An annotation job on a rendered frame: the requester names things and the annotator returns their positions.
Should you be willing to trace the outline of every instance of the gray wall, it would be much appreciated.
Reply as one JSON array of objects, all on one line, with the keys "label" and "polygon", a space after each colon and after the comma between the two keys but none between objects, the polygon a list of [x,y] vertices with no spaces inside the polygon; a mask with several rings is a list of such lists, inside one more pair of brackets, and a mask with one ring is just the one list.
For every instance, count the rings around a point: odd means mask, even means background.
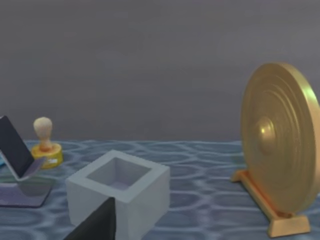
[{"label": "gray wall", "polygon": [[0,113],[55,139],[237,140],[269,61],[320,91],[318,0],[1,0]]}]

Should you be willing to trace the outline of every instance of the gold disc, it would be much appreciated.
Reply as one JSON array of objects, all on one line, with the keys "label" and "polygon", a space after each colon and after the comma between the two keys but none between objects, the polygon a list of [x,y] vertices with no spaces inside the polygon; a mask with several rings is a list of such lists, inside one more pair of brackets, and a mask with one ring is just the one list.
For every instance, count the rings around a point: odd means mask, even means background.
[{"label": "gold disc", "polygon": [[297,213],[320,191],[320,108],[305,77],[286,63],[252,75],[241,110],[243,154],[252,180],[281,213]]}]

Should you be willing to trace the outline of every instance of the gray box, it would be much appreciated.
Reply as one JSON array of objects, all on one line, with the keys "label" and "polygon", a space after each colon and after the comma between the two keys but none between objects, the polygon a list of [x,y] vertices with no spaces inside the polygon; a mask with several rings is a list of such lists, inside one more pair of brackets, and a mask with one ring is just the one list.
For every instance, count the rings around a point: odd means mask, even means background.
[{"label": "gray box", "polygon": [[170,168],[120,151],[109,151],[65,183],[75,226],[115,198],[116,240],[140,240],[170,206]]}]

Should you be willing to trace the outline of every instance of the gong stand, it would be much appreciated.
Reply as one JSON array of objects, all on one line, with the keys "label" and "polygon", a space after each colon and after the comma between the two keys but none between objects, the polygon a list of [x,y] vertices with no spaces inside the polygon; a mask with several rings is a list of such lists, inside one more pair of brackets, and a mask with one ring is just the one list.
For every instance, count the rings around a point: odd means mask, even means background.
[{"label": "gong stand", "polygon": [[305,77],[287,63],[267,63],[250,78],[242,101],[246,170],[241,182],[270,220],[271,238],[308,233],[307,209],[320,192],[319,104]]}]

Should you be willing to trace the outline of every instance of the table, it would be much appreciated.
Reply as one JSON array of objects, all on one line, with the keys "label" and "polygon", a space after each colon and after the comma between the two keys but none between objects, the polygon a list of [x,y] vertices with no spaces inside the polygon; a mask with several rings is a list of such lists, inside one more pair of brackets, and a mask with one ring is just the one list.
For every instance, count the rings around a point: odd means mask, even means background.
[{"label": "table", "polygon": [[[36,141],[27,141],[28,147]],[[240,183],[245,167],[241,143],[203,141],[60,141],[64,163],[40,175],[56,180],[42,208],[0,208],[2,240],[63,240],[74,226],[68,215],[65,179],[109,150],[171,167],[171,206],[143,240],[268,240],[268,220]],[[0,169],[0,175],[8,173]],[[281,240],[320,239],[320,198],[305,213],[312,232]]]}]

